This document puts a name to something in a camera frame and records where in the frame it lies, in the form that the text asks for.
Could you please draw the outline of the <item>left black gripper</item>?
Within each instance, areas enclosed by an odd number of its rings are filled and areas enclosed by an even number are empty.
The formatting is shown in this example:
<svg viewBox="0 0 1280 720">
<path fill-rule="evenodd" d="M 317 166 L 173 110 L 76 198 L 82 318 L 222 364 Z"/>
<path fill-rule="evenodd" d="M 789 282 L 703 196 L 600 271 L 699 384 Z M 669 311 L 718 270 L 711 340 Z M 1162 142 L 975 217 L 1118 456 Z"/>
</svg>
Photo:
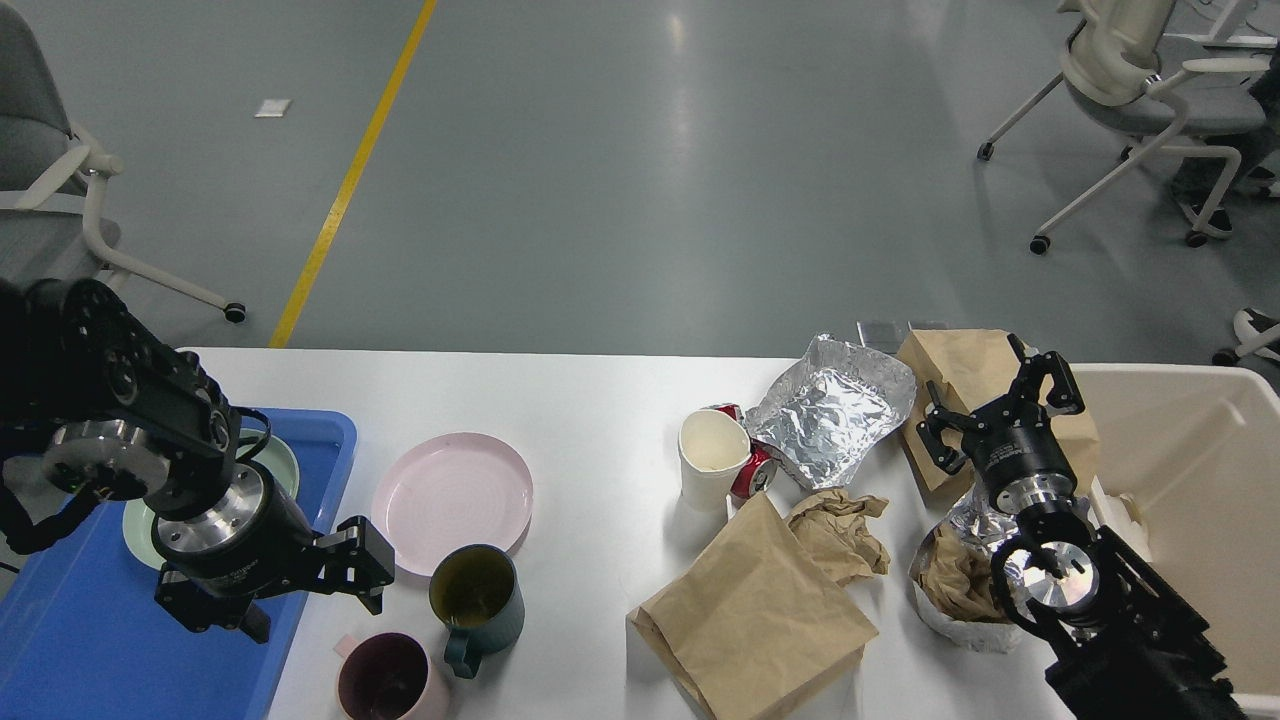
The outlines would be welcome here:
<svg viewBox="0 0 1280 720">
<path fill-rule="evenodd" d="M 396 551 L 366 516 L 320 536 L 297 502 L 256 462 L 234 468 L 224 495 L 186 520 L 156 518 L 151 541 L 164 557 L 155 601 L 186 630 L 221 628 L 256 644 L 271 619 L 257 600 L 306 591 L 355 597 L 371 615 L 396 582 Z"/>
</svg>

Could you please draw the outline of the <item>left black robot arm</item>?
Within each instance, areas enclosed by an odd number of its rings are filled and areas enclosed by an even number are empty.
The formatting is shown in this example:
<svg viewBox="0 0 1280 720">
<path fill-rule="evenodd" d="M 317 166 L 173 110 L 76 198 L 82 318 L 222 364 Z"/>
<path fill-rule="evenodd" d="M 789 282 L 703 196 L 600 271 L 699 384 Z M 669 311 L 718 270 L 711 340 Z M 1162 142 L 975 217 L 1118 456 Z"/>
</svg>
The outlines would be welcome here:
<svg viewBox="0 0 1280 720">
<path fill-rule="evenodd" d="M 188 632 L 262 644 L 259 600 L 349 594 L 372 615 L 396 579 L 390 542 L 364 516 L 315 530 L 259 462 L 273 425 L 230 404 L 192 352 L 157 340 L 95 279 L 3 283 L 3 459 L 40 456 L 67 495 L 36 520 L 3 489 L 3 537 L 50 548 L 100 505 L 142 500 L 163 557 L 154 598 Z"/>
</svg>

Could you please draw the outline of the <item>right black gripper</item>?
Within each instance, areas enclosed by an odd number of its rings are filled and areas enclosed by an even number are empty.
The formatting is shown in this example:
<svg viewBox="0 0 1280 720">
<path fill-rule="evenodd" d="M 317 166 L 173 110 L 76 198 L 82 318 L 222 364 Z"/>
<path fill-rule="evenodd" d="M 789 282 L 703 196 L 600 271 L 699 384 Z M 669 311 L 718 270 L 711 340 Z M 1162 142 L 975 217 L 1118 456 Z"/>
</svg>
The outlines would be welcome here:
<svg viewBox="0 0 1280 720">
<path fill-rule="evenodd" d="M 988 503 L 1015 516 L 1034 506 L 1066 502 L 1078 479 L 1052 432 L 1050 416 L 1079 415 L 1085 402 L 1069 363 L 1057 351 L 1028 354 L 1014 333 L 1006 340 L 1018 360 L 1007 396 L 972 415 L 942 402 L 934 380 L 925 383 L 929 404 L 916 434 L 932 462 L 956 475 L 966 455 L 943 438 L 945 430 L 968 434 L 968 456 Z"/>
</svg>

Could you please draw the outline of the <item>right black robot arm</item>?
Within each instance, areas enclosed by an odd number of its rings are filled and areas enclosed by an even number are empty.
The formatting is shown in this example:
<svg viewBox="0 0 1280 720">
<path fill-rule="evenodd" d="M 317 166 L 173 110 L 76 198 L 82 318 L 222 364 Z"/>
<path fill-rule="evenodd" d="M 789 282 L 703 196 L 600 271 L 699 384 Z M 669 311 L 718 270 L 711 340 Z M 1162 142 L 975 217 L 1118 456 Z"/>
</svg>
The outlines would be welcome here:
<svg viewBox="0 0 1280 720">
<path fill-rule="evenodd" d="M 1044 679 L 1078 719 L 1243 719 L 1208 623 L 1115 530 L 1087 516 L 1051 421 L 1085 409 L 1065 359 L 1009 334 L 1007 391 L 963 413 L 933 380 L 915 429 L 931 461 L 974 473 L 948 512 L 1014 625 L 1056 657 Z"/>
</svg>

